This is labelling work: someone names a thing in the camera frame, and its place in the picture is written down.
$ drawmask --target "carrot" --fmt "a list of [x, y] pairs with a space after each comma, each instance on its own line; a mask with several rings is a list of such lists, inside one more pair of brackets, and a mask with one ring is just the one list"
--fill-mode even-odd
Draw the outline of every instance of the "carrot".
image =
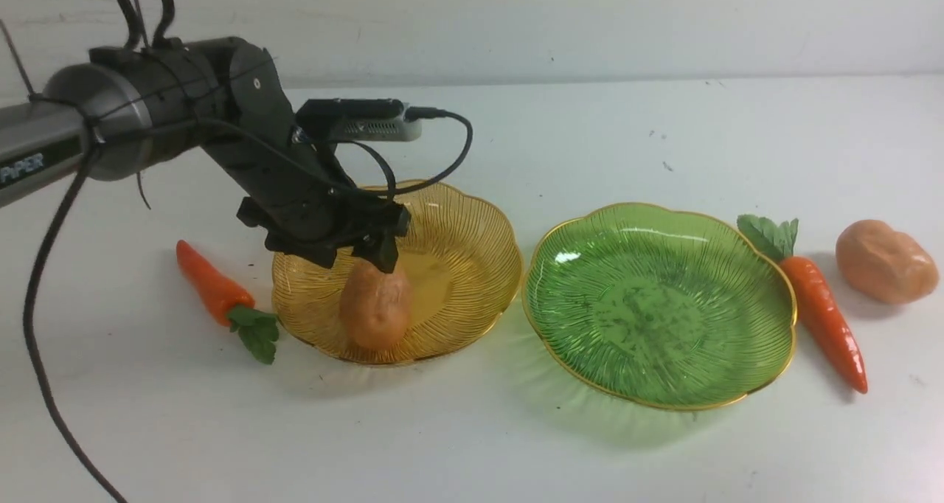
[[257, 311], [256, 300], [249, 291], [217, 271], [184, 240], [176, 244], [176, 259], [213, 319], [236, 332], [254, 358], [271, 365], [276, 358], [274, 342], [279, 339], [276, 316]]
[[836, 305], [822, 271], [813, 261], [793, 254], [799, 221], [777, 225], [768, 218], [740, 216], [737, 227], [761, 254], [780, 265], [796, 294], [799, 321], [806, 326], [830, 364], [853, 389], [869, 391], [866, 365], [853, 332]]

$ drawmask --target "white wall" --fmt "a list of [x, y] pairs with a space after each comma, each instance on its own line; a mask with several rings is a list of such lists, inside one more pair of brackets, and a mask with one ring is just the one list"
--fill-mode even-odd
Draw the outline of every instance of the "white wall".
[[[114, 0], [0, 16], [38, 80], [124, 40]], [[290, 87], [944, 70], [941, 0], [178, 0], [172, 32], [268, 46]]]

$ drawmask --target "yellow plate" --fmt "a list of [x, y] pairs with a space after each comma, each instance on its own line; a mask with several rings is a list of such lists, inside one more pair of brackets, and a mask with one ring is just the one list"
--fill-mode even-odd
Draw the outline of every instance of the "yellow plate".
[[331, 270], [292, 255], [274, 257], [273, 309], [294, 337], [345, 361], [419, 361], [475, 342], [515, 299], [524, 259], [512, 224], [498, 207], [445, 184], [398, 196], [397, 201], [412, 215], [409, 233], [397, 241], [399, 262], [414, 287], [407, 336], [385, 352], [348, 341], [338, 319], [338, 301], [352, 265], [350, 250], [344, 250]]

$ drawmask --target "silver arm segment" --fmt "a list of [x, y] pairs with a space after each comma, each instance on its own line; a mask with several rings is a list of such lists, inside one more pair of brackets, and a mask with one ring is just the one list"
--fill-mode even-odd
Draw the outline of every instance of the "silver arm segment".
[[90, 149], [73, 107], [23, 103], [0, 108], [0, 207], [75, 171]]

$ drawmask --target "gold rim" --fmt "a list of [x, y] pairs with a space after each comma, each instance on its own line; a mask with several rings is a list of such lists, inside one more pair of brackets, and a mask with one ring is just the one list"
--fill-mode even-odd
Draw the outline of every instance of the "gold rim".
[[607, 389], [606, 386], [601, 386], [601, 385], [599, 385], [599, 384], [597, 384], [597, 383], [594, 383], [594, 382], [592, 382], [592, 381], [590, 381], [590, 380], [584, 378], [582, 375], [580, 375], [580, 373], [577, 373], [576, 371], [574, 371], [574, 369], [570, 368], [569, 365], [567, 365], [566, 363], [564, 363], [564, 362], [562, 361], [562, 359], [559, 358], [559, 356], [557, 355], [557, 353], [554, 352], [552, 346], [550, 346], [549, 342], [547, 342], [547, 339], [544, 337], [544, 335], [541, 334], [540, 329], [538, 329], [538, 326], [537, 326], [537, 324], [536, 324], [536, 321], [534, 321], [534, 318], [532, 317], [532, 314], [530, 314], [530, 307], [529, 307], [529, 305], [528, 305], [528, 291], [527, 291], [526, 288], [522, 287], [522, 288], [520, 289], [521, 305], [522, 305], [522, 307], [524, 308], [525, 317], [528, 318], [528, 322], [530, 323], [530, 326], [532, 326], [532, 329], [534, 330], [534, 332], [536, 332], [536, 334], [537, 334], [537, 336], [539, 337], [539, 339], [541, 340], [541, 342], [544, 343], [544, 346], [545, 346], [545, 348], [547, 349], [547, 352], [554, 358], [554, 361], [557, 361], [564, 369], [567, 369], [567, 372], [570, 372], [571, 375], [575, 376], [577, 379], [580, 379], [580, 381], [582, 381], [583, 383], [586, 383], [587, 385], [592, 386], [592, 388], [596, 389], [597, 391], [607, 393], [607, 395], [614, 396], [615, 398], [620, 398], [620, 399], [623, 399], [623, 400], [628, 400], [628, 401], [630, 401], [630, 402], [639, 403], [639, 405], [642, 405], [642, 406], [649, 406], [650, 408], [655, 408], [655, 409], [671, 410], [672, 412], [697, 412], [698, 410], [709, 410], [709, 409], [723, 408], [723, 406], [729, 406], [729, 405], [732, 405], [733, 403], [737, 403], [737, 402], [741, 401], [742, 399], [747, 398], [749, 395], [753, 395], [753, 393], [759, 392], [759, 391], [761, 391], [761, 389], [765, 389], [765, 388], [766, 388], [767, 386], [769, 386], [771, 383], [775, 382], [777, 378], [779, 378], [780, 376], [782, 376], [783, 373], [786, 372], [786, 369], [789, 368], [790, 363], [793, 362], [793, 357], [794, 357], [794, 355], [796, 355], [796, 352], [797, 352], [797, 317], [798, 317], [798, 314], [797, 314], [797, 295], [796, 295], [796, 292], [793, 291], [793, 285], [790, 284], [789, 278], [786, 277], [785, 272], [783, 272], [783, 269], [780, 268], [779, 265], [777, 265], [777, 264], [776, 264], [773, 260], [771, 260], [770, 258], [766, 257], [764, 254], [761, 254], [761, 251], [758, 251], [758, 250], [757, 250], [757, 247], [755, 247], [755, 246], [753, 245], [753, 243], [752, 243], [750, 240], [748, 240], [748, 238], [746, 237], [746, 235], [742, 234], [741, 231], [738, 230], [737, 227], [732, 226], [732, 225], [729, 224], [729, 223], [726, 223], [726, 221], [719, 220], [719, 218], [716, 218], [716, 217], [714, 217], [714, 216], [709, 216], [708, 214], [702, 214], [701, 212], [691, 212], [691, 211], [687, 211], [687, 210], [671, 210], [671, 209], [668, 209], [667, 207], [661, 207], [661, 206], [658, 205], [658, 204], [651, 204], [651, 203], [613, 203], [613, 204], [607, 204], [606, 207], [597, 208], [596, 210], [590, 212], [590, 213], [587, 214], [586, 216], [579, 217], [579, 218], [570, 218], [570, 220], [564, 221], [563, 223], [558, 223], [558, 224], [555, 225], [553, 228], [551, 228], [549, 231], [547, 231], [547, 232], [545, 233], [545, 235], [543, 235], [543, 237], [541, 237], [541, 239], [537, 242], [536, 247], [534, 247], [534, 252], [532, 253], [532, 260], [530, 261], [530, 264], [528, 265], [528, 271], [526, 272], [526, 274], [525, 274], [524, 277], [522, 278], [522, 280], [523, 280], [523, 281], [522, 281], [522, 284], [527, 284], [527, 281], [528, 281], [529, 278], [530, 278], [530, 274], [532, 273], [532, 270], [534, 269], [534, 261], [536, 261], [537, 255], [538, 255], [539, 251], [541, 250], [541, 247], [543, 246], [543, 244], [544, 244], [544, 242], [547, 240], [547, 238], [550, 237], [550, 235], [553, 235], [556, 231], [562, 229], [563, 227], [565, 227], [565, 226], [567, 226], [567, 225], [569, 225], [569, 224], [577, 223], [578, 221], [583, 221], [583, 220], [586, 220], [587, 218], [592, 218], [592, 217], [596, 216], [596, 214], [599, 214], [600, 212], [602, 212], [602, 211], [604, 211], [604, 210], [610, 210], [611, 208], [617, 208], [617, 207], [650, 207], [650, 208], [656, 208], [656, 209], [658, 209], [658, 210], [663, 210], [663, 211], [665, 211], [665, 212], [672, 213], [672, 214], [681, 214], [681, 215], [688, 215], [688, 216], [696, 216], [696, 217], [701, 217], [701, 218], [707, 218], [707, 220], [709, 220], [709, 221], [715, 221], [716, 223], [723, 224], [724, 226], [727, 226], [727, 227], [731, 228], [732, 230], [734, 230], [734, 231], [735, 231], [735, 234], [736, 234], [738, 237], [740, 237], [740, 239], [741, 239], [742, 241], [744, 241], [744, 242], [746, 243], [746, 245], [748, 245], [748, 247], [751, 249], [751, 251], [752, 251], [753, 254], [757, 255], [759, 258], [763, 259], [764, 261], [766, 261], [766, 263], [768, 263], [771, 267], [774, 268], [774, 270], [776, 271], [776, 273], [777, 273], [777, 274], [779, 275], [779, 277], [781, 277], [781, 279], [783, 280], [783, 284], [786, 285], [786, 288], [787, 288], [788, 291], [789, 291], [789, 294], [790, 294], [790, 354], [789, 354], [788, 357], [786, 358], [786, 361], [785, 361], [785, 363], [783, 363], [783, 366], [781, 367], [781, 369], [779, 369], [779, 371], [776, 372], [775, 375], [772, 376], [772, 378], [770, 378], [768, 381], [766, 381], [766, 382], [763, 383], [762, 385], [756, 386], [756, 388], [754, 388], [754, 389], [750, 389], [749, 391], [745, 391], [745, 392], [741, 393], [741, 395], [739, 395], [737, 398], [732, 398], [732, 399], [725, 400], [725, 401], [723, 401], [723, 402], [718, 402], [718, 403], [709, 403], [709, 405], [706, 405], [706, 406], [671, 406], [671, 405], [665, 405], [664, 403], [648, 402], [648, 401], [643, 400], [643, 399], [641, 399], [641, 398], [634, 398], [633, 396], [630, 396], [630, 395], [623, 395], [622, 393], [617, 392], [617, 391], [611, 391], [610, 389]]
[[[397, 187], [408, 187], [408, 186], [411, 186], [412, 184], [419, 184], [419, 183], [422, 183], [422, 181], [423, 181], [423, 180], [419, 180], [419, 179], [410, 179], [410, 180], [405, 180], [405, 181], [398, 181], [398, 182], [397, 182]], [[451, 186], [450, 184], [443, 183], [442, 181], [439, 181], [439, 183], [432, 184], [432, 186], [441, 186], [441, 187], [444, 187], [446, 190], [451, 190], [452, 192], [454, 192], [455, 194], [457, 194], [457, 195], [459, 195], [459, 196], [462, 196], [462, 197], [465, 197], [465, 198], [471, 198], [471, 200], [473, 200], [473, 201], [479, 201], [479, 203], [487, 204], [487, 205], [489, 205], [489, 207], [495, 208], [495, 211], [498, 212], [498, 214], [499, 214], [501, 220], [504, 221], [505, 224], [508, 225], [508, 228], [509, 228], [509, 230], [510, 230], [510, 234], [511, 234], [511, 237], [512, 237], [512, 244], [513, 244], [513, 246], [515, 246], [515, 256], [516, 256], [516, 258], [517, 258], [517, 260], [518, 260], [518, 261], [517, 261], [517, 264], [518, 264], [518, 280], [517, 280], [517, 283], [515, 284], [515, 291], [512, 292], [512, 294], [510, 295], [510, 298], [508, 299], [507, 304], [505, 304], [504, 307], [502, 307], [501, 311], [499, 311], [498, 313], [496, 313], [495, 318], [492, 319], [491, 324], [489, 324], [488, 326], [486, 326], [486, 328], [483, 328], [483, 329], [482, 329], [482, 332], [479, 333], [478, 335], [476, 335], [474, 338], [469, 339], [469, 342], [466, 342], [465, 344], [457, 345], [457, 346], [455, 346], [455, 348], [452, 348], [452, 349], [450, 349], [450, 350], [445, 350], [445, 351], [442, 351], [442, 352], [438, 352], [437, 354], [428, 355], [428, 356], [425, 356], [425, 358], [402, 359], [402, 361], [389, 361], [389, 362], [381, 362], [381, 363], [365, 363], [365, 362], [363, 362], [363, 361], [355, 361], [355, 359], [343, 358], [343, 356], [336, 355], [336, 354], [331, 354], [331, 353], [325, 351], [324, 349], [322, 349], [322, 348], [321, 348], [320, 346], [318, 346], [317, 344], [314, 344], [313, 342], [306, 341], [306, 339], [301, 339], [301, 338], [298, 337], [296, 334], [294, 334], [294, 332], [290, 331], [288, 328], [285, 328], [284, 325], [282, 326], [282, 329], [284, 329], [286, 332], [288, 332], [288, 334], [291, 335], [293, 338], [298, 339], [298, 341], [303, 342], [303, 343], [305, 343], [306, 345], [309, 345], [309, 346], [311, 346], [311, 347], [313, 347], [313, 348], [316, 348], [316, 349], [317, 349], [319, 352], [321, 352], [322, 354], [327, 355], [327, 356], [330, 356], [330, 358], [338, 359], [338, 361], [345, 361], [345, 362], [355, 363], [355, 364], [357, 364], [357, 365], [361, 365], [361, 366], [364, 366], [364, 367], [377, 367], [377, 368], [390, 368], [390, 367], [397, 367], [397, 366], [409, 366], [409, 365], [413, 365], [413, 364], [415, 364], [415, 363], [419, 363], [419, 362], [422, 362], [422, 361], [430, 361], [431, 359], [442, 358], [442, 356], [445, 356], [445, 355], [455, 354], [455, 352], [459, 352], [459, 350], [468, 348], [468, 347], [471, 346], [472, 344], [475, 344], [475, 343], [476, 343], [477, 341], [479, 341], [481, 338], [485, 337], [485, 335], [488, 334], [488, 332], [492, 331], [492, 329], [495, 327], [495, 325], [498, 324], [499, 320], [502, 319], [502, 316], [505, 315], [505, 312], [508, 311], [508, 308], [512, 305], [513, 302], [515, 302], [515, 298], [517, 298], [517, 296], [518, 296], [519, 294], [521, 294], [522, 283], [523, 283], [523, 281], [526, 279], [526, 278], [525, 278], [525, 277], [526, 277], [526, 272], [525, 272], [525, 257], [524, 257], [524, 255], [521, 253], [521, 247], [520, 247], [519, 244], [518, 244], [518, 238], [517, 238], [517, 235], [515, 234], [515, 227], [512, 225], [512, 221], [509, 220], [508, 216], [505, 214], [505, 211], [503, 211], [502, 208], [499, 208], [498, 205], [495, 205], [494, 203], [490, 203], [489, 201], [486, 201], [484, 198], [476, 197], [476, 196], [474, 196], [474, 195], [466, 194], [466, 193], [462, 192], [462, 190], [459, 190], [458, 187]], [[386, 188], [387, 188], [387, 186], [368, 186], [368, 187], [365, 187], [364, 190], [382, 191], [382, 190], [386, 190]], [[274, 261], [273, 261], [273, 264], [272, 264], [272, 284], [273, 284], [273, 288], [274, 288], [274, 284], [276, 284], [276, 279], [275, 279], [275, 278], [276, 278], [276, 269], [275, 269], [274, 267], [276, 267], [276, 266], [274, 265]], [[273, 300], [273, 302], [272, 302], [272, 308], [273, 308], [273, 311], [275, 311], [275, 310], [276, 310], [276, 302], [274, 302], [274, 295], [273, 295], [272, 300]]]

